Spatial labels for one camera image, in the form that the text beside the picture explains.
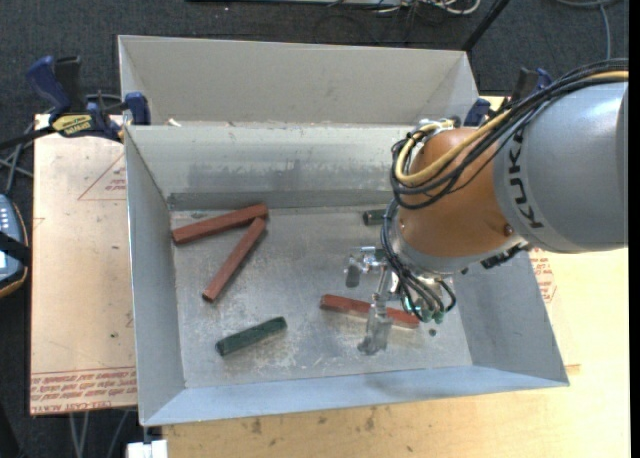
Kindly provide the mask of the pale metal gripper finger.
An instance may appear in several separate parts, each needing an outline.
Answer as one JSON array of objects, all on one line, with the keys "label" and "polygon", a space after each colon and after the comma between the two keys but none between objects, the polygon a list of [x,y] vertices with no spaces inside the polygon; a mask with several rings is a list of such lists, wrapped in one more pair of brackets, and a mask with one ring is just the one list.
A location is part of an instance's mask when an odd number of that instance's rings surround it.
[{"label": "pale metal gripper finger", "polygon": [[377,329],[378,329],[378,317],[374,309],[369,311],[365,335],[363,339],[358,343],[357,349],[364,355],[374,355],[378,351],[377,346]]},{"label": "pale metal gripper finger", "polygon": [[377,315],[377,347],[385,349],[394,320],[388,315]]}]

